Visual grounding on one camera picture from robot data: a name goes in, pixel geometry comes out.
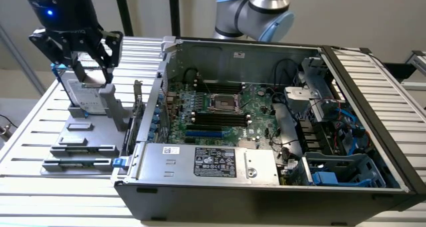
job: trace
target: motherboard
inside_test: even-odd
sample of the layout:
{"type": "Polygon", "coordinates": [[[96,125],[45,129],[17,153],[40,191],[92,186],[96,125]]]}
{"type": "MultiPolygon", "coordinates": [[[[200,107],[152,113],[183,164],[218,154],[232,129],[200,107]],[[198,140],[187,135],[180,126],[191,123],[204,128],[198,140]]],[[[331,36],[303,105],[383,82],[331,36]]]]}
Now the motherboard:
{"type": "Polygon", "coordinates": [[[271,149],[276,130],[267,87],[171,82],[168,143],[271,149]]]}

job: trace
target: blue drive bracket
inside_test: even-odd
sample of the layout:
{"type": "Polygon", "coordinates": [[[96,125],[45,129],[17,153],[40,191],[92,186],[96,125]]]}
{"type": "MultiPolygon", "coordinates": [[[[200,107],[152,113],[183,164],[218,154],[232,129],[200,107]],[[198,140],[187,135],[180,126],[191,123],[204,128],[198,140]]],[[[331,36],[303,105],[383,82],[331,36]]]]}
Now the blue drive bracket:
{"type": "Polygon", "coordinates": [[[318,186],[367,187],[371,184],[371,179],[362,180],[358,183],[339,183],[334,172],[315,172],[313,180],[318,186]]]}

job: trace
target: blue latch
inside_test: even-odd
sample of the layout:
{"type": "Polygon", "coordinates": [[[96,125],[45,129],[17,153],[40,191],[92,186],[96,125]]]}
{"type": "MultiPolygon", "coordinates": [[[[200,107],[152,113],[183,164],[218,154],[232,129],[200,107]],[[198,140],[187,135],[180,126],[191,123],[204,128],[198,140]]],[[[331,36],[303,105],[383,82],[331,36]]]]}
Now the blue latch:
{"type": "Polygon", "coordinates": [[[126,167],[126,159],[115,158],[112,161],[112,167],[114,168],[124,168],[126,167]]]}

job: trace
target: pcie slot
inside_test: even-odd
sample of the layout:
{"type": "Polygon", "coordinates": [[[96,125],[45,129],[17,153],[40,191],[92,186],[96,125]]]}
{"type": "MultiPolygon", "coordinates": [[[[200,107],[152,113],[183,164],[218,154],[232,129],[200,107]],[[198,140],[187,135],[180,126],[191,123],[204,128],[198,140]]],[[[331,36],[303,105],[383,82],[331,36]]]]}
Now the pcie slot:
{"type": "Polygon", "coordinates": [[[196,92],[219,93],[219,94],[238,94],[242,90],[240,84],[222,85],[216,83],[200,83],[196,87],[196,92]]]}
{"type": "Polygon", "coordinates": [[[246,115],[196,113],[194,124],[211,126],[247,126],[246,115]]]}
{"type": "Polygon", "coordinates": [[[187,130],[195,131],[222,131],[220,126],[187,125],[187,130]]]}

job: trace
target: sticker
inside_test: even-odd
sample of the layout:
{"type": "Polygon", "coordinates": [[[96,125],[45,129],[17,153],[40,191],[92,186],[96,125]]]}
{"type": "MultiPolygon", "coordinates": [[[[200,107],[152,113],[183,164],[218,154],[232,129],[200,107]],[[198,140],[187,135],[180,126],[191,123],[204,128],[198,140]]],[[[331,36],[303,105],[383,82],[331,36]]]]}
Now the sticker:
{"type": "Polygon", "coordinates": [[[235,150],[195,148],[194,174],[200,177],[236,178],[235,150]]]}
{"type": "Polygon", "coordinates": [[[246,53],[243,53],[243,52],[234,52],[234,58],[246,58],[246,53]]]}
{"type": "Polygon", "coordinates": [[[176,146],[164,146],[163,154],[166,155],[179,155],[180,147],[176,146]]]}
{"type": "Polygon", "coordinates": [[[68,84],[80,108],[89,114],[106,114],[106,109],[99,96],[99,89],[83,87],[77,80],[68,80],[68,84]]]}

